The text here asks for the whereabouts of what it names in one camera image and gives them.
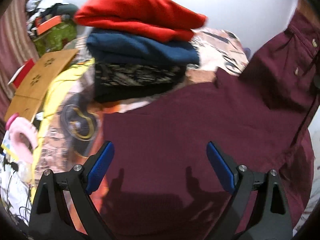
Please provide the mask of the navy folded garment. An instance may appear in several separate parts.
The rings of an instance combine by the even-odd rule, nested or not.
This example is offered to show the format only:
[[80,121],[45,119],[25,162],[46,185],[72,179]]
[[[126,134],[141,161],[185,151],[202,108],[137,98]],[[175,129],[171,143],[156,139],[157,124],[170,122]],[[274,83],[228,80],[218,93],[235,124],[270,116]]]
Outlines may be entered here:
[[199,55],[189,42],[161,43],[138,35],[93,29],[86,46],[97,62],[151,66],[200,64]]

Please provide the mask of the red folded garment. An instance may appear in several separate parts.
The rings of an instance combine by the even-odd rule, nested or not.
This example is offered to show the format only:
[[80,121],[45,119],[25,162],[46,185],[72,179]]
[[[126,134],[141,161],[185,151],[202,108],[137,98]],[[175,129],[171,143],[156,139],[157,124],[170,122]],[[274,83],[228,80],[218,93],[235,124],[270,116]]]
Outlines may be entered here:
[[172,0],[88,0],[75,14],[78,25],[122,31],[161,43],[188,42],[207,17]]

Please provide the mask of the orange shoe box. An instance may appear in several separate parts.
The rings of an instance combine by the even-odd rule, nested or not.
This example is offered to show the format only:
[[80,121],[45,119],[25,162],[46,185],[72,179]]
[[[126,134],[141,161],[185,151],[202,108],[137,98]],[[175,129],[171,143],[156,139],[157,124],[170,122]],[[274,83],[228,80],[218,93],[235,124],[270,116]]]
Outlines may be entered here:
[[46,22],[41,23],[37,29],[37,35],[41,35],[42,33],[48,31],[50,28],[60,24],[62,22],[61,16],[54,16],[51,19],[47,20]]

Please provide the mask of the striped red curtain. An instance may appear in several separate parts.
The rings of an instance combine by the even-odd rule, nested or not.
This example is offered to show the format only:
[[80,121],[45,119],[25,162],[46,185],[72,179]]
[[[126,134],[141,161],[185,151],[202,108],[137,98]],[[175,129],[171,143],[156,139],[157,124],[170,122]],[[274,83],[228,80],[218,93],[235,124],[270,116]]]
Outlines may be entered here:
[[27,60],[38,60],[39,56],[33,42],[27,34],[28,0],[10,0],[1,16],[1,119],[4,119],[14,96],[8,85],[13,74]]

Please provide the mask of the green patterned storage box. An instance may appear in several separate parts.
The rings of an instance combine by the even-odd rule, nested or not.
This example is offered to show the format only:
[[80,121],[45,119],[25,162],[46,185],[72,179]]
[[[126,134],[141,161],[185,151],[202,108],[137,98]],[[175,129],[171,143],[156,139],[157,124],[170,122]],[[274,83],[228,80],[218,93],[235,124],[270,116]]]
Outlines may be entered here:
[[73,21],[61,22],[32,41],[39,57],[45,53],[61,50],[77,36],[76,24]]

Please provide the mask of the dark grey clothes pile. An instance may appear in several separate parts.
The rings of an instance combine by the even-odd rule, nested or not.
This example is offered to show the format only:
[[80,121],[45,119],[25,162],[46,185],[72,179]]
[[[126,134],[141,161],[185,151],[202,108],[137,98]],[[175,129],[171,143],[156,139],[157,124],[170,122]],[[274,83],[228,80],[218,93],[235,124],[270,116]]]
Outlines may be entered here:
[[73,19],[78,9],[78,6],[74,4],[56,3],[52,7],[47,8],[42,13],[42,17],[46,17],[47,15],[51,15],[52,17],[68,15],[70,19]]

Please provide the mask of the yellow garment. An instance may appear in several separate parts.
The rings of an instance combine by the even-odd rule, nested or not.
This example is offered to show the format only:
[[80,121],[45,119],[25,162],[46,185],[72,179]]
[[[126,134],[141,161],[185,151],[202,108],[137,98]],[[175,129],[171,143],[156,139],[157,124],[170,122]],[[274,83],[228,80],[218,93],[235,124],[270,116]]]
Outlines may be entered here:
[[33,163],[31,165],[32,180],[31,180],[31,197],[33,202],[38,182],[36,181],[36,165],[38,164],[42,151],[42,144],[49,125],[52,121],[61,102],[66,94],[71,89],[73,82],[78,80],[88,70],[90,66],[95,63],[95,59],[91,58],[84,62],[71,65],[68,69],[61,72],[49,85],[47,95],[44,99],[43,105],[43,120],[41,121],[40,128],[37,134],[37,148],[33,151]]

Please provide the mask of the red tissue box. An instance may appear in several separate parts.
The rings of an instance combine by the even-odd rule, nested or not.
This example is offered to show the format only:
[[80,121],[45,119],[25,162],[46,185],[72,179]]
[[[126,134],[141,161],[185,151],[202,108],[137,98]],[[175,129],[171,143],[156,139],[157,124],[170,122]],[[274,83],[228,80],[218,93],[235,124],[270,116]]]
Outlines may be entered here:
[[8,86],[16,90],[34,65],[35,62],[33,61],[33,59],[29,59],[28,61],[26,61],[24,65],[18,68],[18,70],[14,73],[14,75],[8,82]]

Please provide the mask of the pink plush toy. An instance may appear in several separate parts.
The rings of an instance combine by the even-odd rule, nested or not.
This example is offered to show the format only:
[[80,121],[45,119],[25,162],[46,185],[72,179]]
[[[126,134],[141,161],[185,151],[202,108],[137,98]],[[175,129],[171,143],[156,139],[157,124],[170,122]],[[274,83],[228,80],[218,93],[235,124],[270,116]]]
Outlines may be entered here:
[[9,132],[9,151],[12,156],[32,164],[33,152],[38,147],[36,127],[15,113],[8,119],[6,129]]

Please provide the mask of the maroon button-up shirt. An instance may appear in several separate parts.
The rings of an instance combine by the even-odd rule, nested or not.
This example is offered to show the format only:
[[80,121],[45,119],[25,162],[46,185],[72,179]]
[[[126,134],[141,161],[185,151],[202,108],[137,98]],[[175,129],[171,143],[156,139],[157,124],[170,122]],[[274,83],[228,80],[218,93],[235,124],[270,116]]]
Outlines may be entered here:
[[104,116],[115,153],[100,214],[116,239],[203,239],[230,195],[210,142],[252,171],[280,173],[297,224],[310,198],[308,126],[319,107],[319,29],[295,12],[239,76],[188,85],[149,105]]

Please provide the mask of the wooden lap desk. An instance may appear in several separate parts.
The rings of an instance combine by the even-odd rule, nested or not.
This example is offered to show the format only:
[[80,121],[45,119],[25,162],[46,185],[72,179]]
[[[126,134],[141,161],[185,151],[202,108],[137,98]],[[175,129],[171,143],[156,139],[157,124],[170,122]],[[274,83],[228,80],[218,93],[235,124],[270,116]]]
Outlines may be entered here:
[[73,61],[78,49],[60,50],[44,54],[17,88],[4,120],[18,113],[30,122],[41,108],[51,82]]

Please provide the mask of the newspaper print bed blanket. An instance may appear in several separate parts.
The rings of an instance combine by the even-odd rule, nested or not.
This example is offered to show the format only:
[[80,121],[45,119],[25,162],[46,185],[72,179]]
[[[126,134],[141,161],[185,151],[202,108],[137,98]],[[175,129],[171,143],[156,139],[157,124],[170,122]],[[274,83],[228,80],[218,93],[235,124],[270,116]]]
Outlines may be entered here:
[[91,197],[117,239],[202,237],[229,201],[206,156],[215,101],[199,92],[213,86],[219,69],[239,75],[248,59],[225,30],[199,30],[191,43],[200,64],[190,65],[169,92],[97,103],[87,62],[64,99],[48,103],[56,112],[43,124],[35,176],[46,168],[68,171],[104,141],[113,142],[114,158]]

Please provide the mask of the black patterned folded garment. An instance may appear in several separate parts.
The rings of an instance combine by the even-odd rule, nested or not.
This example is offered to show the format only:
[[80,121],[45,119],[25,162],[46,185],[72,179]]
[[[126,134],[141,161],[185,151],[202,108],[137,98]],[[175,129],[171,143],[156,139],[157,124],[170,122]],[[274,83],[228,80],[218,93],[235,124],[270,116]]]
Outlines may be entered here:
[[94,67],[94,99],[100,103],[162,94],[183,81],[187,70],[186,66],[103,62]]

